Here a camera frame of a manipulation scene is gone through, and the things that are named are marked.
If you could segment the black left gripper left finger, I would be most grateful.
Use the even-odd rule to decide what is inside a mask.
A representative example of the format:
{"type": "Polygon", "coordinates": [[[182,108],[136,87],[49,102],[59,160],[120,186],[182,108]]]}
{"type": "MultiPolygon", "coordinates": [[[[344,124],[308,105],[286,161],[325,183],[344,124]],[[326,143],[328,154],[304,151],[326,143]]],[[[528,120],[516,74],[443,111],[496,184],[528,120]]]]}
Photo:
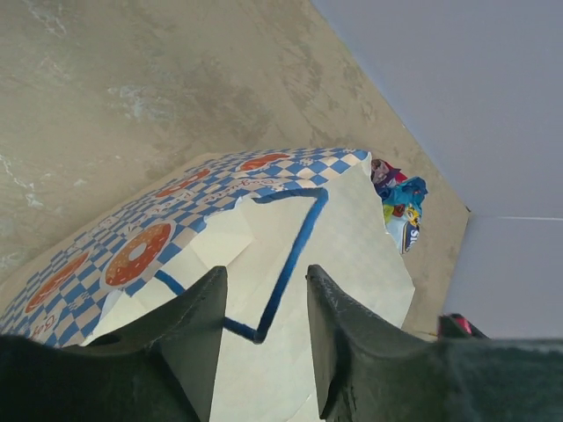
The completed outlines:
{"type": "Polygon", "coordinates": [[[87,346],[1,337],[3,421],[207,421],[226,309],[216,266],[87,346]]]}

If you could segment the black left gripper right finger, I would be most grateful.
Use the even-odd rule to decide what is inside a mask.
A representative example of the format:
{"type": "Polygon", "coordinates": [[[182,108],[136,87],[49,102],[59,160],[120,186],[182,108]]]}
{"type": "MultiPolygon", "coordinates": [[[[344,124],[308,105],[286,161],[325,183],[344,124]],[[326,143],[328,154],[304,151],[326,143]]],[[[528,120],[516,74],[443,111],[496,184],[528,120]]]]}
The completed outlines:
{"type": "Polygon", "coordinates": [[[562,344],[464,333],[428,342],[308,268],[307,307],[324,421],[559,421],[562,344]]]}

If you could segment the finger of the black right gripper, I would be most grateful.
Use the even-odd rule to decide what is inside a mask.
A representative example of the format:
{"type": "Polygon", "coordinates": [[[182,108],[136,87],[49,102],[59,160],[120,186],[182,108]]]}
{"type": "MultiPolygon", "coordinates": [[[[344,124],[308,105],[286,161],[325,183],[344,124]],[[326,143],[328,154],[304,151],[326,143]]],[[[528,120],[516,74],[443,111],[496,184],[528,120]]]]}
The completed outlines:
{"type": "Polygon", "coordinates": [[[438,318],[438,338],[487,338],[461,314],[444,314],[438,318]]]}

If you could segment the red small snack packet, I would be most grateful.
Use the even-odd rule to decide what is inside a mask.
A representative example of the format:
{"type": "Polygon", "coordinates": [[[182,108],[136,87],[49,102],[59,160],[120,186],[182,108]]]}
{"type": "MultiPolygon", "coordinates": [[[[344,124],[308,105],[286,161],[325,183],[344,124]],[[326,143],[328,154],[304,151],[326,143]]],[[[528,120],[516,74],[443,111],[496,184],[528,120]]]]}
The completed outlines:
{"type": "Polygon", "coordinates": [[[470,338],[472,327],[461,314],[448,314],[442,316],[441,334],[445,338],[470,338]]]}

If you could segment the blue colourful snack bag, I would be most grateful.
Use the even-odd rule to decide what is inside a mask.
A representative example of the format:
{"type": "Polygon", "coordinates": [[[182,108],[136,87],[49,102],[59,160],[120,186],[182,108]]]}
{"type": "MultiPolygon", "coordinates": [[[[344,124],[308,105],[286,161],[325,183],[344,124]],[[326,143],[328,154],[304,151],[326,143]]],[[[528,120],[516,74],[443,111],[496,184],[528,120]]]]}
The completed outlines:
{"type": "Polygon", "coordinates": [[[410,251],[419,238],[423,215],[421,204],[427,194],[426,181],[420,177],[384,187],[379,192],[386,230],[401,254],[410,251]]]}

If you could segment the purple chocolate snack packet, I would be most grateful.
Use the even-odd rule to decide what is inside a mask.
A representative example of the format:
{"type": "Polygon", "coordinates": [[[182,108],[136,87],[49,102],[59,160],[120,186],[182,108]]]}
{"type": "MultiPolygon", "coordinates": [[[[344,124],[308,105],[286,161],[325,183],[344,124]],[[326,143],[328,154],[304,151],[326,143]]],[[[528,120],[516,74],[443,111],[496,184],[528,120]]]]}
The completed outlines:
{"type": "Polygon", "coordinates": [[[393,167],[383,159],[373,158],[371,160],[370,177],[377,193],[382,192],[385,188],[397,186],[393,180],[393,176],[397,171],[401,170],[393,167]]]}

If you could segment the blue checkered paper bag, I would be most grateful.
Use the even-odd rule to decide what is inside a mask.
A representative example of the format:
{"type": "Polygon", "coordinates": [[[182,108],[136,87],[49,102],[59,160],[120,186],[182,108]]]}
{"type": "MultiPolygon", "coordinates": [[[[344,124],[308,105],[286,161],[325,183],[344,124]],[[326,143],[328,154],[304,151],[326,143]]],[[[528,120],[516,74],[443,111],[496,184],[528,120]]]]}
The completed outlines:
{"type": "Polygon", "coordinates": [[[175,171],[32,262],[1,337],[87,346],[216,266],[227,299],[207,421],[320,419],[307,271],[400,328],[414,286],[359,149],[233,153],[175,171]]]}

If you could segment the red Real chips bag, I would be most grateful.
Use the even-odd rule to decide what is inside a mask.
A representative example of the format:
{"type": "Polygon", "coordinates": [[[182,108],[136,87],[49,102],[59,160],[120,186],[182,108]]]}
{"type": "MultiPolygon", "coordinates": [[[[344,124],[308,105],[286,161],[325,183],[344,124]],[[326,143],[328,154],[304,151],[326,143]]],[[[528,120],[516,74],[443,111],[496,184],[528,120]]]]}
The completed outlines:
{"type": "Polygon", "coordinates": [[[394,183],[396,185],[402,184],[408,180],[408,177],[403,174],[401,171],[397,171],[393,176],[394,183]]]}

